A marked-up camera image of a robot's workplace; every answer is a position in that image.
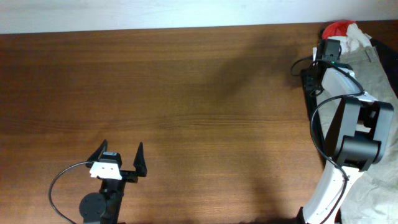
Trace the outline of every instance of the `table surface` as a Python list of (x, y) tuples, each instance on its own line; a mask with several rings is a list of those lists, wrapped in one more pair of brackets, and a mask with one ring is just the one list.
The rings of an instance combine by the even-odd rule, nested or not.
[[(0, 35), (0, 219), (66, 223), (47, 191), (102, 142), (148, 176), (127, 184), (120, 222), (238, 223), (294, 217), (322, 163), (291, 64), (325, 24)], [(398, 22), (360, 22), (398, 49)], [(101, 182), (55, 184), (77, 223)]]

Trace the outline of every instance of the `black cable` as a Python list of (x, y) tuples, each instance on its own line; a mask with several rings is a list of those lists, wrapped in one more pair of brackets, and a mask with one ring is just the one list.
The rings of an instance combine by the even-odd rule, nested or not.
[(312, 90), (312, 92), (310, 93), (310, 96), (311, 96), (311, 97), (317, 97), (317, 96), (321, 95), (321, 94), (323, 93), (324, 90), (325, 90), (325, 89), (324, 89), (322, 86), (321, 86), (320, 89), (315, 88), (315, 89)]
[(76, 166), (80, 166), (80, 165), (87, 164), (87, 163), (93, 163), (93, 162), (88, 162), (88, 161), (79, 162), (79, 163), (77, 163), (77, 164), (74, 164), (74, 165), (72, 165), (72, 166), (70, 166), (70, 167), (64, 169), (63, 171), (61, 171), (61, 173), (59, 173), (59, 174), (53, 179), (53, 181), (52, 181), (51, 184), (50, 184), (50, 188), (49, 188), (49, 201), (50, 201), (51, 207), (55, 210), (55, 212), (56, 212), (59, 216), (61, 216), (63, 219), (65, 219), (66, 221), (70, 222), (71, 224), (76, 224), (76, 223), (75, 223), (74, 221), (70, 220), (69, 218), (67, 218), (64, 214), (62, 214), (62, 213), (56, 208), (56, 206), (55, 206), (54, 203), (52, 202), (51, 191), (52, 191), (52, 188), (53, 188), (55, 182), (58, 180), (58, 178), (60, 178), (60, 176), (61, 176), (62, 174), (64, 174), (66, 171), (68, 171), (68, 170), (70, 170), (70, 169), (72, 169), (72, 168), (75, 168)]
[(343, 49), (341, 48), (341, 45), (339, 45), (338, 46), (338, 58), (337, 58), (337, 60), (339, 60), (340, 59), (340, 55), (341, 55), (341, 53), (342, 53), (342, 51), (343, 51)]
[(302, 62), (304, 60), (312, 60), (312, 55), (308, 56), (308, 57), (305, 57), (305, 58), (301, 58), (301, 59), (297, 60), (296, 62), (294, 62), (294, 64), (290, 68), (290, 75), (291, 76), (299, 76), (300, 75), (300, 74), (293, 74), (293, 68), (296, 66), (296, 64), (298, 64), (298, 63), (300, 63), (300, 62)]

